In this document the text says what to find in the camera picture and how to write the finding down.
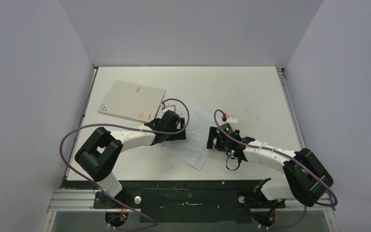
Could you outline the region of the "printed white paper sheet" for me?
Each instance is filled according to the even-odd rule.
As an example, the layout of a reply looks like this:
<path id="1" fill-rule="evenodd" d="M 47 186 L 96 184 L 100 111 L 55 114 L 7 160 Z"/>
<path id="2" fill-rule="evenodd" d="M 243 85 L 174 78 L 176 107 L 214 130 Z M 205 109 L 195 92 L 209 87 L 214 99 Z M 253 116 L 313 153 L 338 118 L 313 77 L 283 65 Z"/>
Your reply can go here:
<path id="1" fill-rule="evenodd" d="M 168 141 L 163 147 L 180 161 L 201 170 L 209 151 L 206 148 L 209 129 L 215 125 L 213 114 L 191 106 L 190 122 L 186 127 L 186 139 Z"/>

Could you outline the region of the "cream and black file folder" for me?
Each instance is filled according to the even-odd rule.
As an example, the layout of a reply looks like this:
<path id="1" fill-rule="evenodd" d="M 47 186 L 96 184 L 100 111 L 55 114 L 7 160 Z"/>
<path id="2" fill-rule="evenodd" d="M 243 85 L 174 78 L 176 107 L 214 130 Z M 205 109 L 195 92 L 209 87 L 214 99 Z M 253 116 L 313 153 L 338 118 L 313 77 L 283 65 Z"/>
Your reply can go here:
<path id="1" fill-rule="evenodd" d="M 115 81 L 98 108 L 103 115 L 147 123 L 155 119 L 166 90 Z"/>

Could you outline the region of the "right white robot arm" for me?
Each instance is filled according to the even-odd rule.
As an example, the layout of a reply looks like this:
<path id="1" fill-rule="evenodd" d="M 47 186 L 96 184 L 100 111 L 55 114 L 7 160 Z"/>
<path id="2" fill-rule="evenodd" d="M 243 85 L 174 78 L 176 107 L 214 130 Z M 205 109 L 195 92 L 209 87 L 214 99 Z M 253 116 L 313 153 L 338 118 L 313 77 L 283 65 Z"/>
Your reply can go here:
<path id="1" fill-rule="evenodd" d="M 312 207 L 331 188 L 332 176 L 316 155 L 307 148 L 300 151 L 284 150 L 252 137 L 241 137 L 229 123 L 210 127 L 207 149 L 225 152 L 242 161 L 255 162 L 285 175 L 283 179 L 264 179 L 254 187 L 254 201 L 266 207 L 272 201 L 296 199 Z"/>

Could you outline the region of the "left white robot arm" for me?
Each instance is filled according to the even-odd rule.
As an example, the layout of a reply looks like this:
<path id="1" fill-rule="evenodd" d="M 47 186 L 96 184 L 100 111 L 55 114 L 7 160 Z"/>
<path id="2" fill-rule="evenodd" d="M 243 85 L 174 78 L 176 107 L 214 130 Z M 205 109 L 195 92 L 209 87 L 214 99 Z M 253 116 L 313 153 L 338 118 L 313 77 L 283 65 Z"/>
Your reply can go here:
<path id="1" fill-rule="evenodd" d="M 136 130 L 96 128 L 75 155 L 75 161 L 107 193 L 106 202 L 112 208 L 124 204 L 123 187 L 113 174 L 120 153 L 140 146 L 152 146 L 164 141 L 185 140 L 185 119 L 172 110 L 139 126 Z"/>

